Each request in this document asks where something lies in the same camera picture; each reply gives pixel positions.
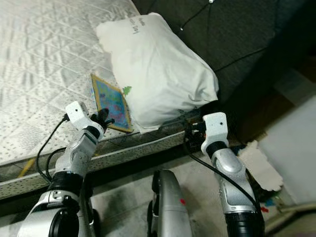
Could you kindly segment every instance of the white quilted mattress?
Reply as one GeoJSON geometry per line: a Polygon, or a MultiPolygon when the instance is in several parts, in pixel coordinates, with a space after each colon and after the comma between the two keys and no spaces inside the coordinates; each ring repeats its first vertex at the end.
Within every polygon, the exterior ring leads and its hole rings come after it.
{"type": "MultiPolygon", "coordinates": [[[[137,14],[130,0],[0,0],[0,164],[34,157],[74,100],[95,112],[90,73],[116,81],[94,29],[137,14]]],[[[63,123],[43,154],[75,131],[63,123]]]]}

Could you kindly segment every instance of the floor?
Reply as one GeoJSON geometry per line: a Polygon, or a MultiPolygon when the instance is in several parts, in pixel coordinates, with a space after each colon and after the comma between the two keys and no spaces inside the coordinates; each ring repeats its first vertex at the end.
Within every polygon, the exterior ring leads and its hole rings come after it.
{"type": "MultiPolygon", "coordinates": [[[[101,218],[101,236],[146,236],[147,206],[153,196],[152,174],[156,169],[161,168],[173,171],[181,185],[193,235],[196,237],[227,236],[217,180],[213,173],[192,161],[188,156],[96,187],[91,201],[101,218]]],[[[15,237],[26,214],[1,217],[0,236],[15,237]]],[[[271,215],[270,211],[264,217],[269,218],[271,215]]],[[[292,227],[286,230],[287,235],[278,236],[297,236],[291,234],[293,232],[292,227]]]]}

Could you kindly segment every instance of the white pillow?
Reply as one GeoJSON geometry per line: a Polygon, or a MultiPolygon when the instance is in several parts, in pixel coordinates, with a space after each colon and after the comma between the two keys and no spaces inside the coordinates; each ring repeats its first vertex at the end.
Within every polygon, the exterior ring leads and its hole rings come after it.
{"type": "Polygon", "coordinates": [[[214,72],[159,14],[102,23],[96,33],[141,133],[217,100],[214,72]]]}

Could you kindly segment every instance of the dark fabric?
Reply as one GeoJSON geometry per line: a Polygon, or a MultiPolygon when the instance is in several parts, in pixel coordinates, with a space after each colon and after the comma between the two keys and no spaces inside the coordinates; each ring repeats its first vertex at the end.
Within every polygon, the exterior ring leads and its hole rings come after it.
{"type": "Polygon", "coordinates": [[[161,14],[174,33],[216,72],[219,98],[227,101],[250,72],[262,51],[222,69],[227,64],[268,46],[303,0],[216,0],[190,21],[208,0],[134,0],[141,14],[161,14]]]}

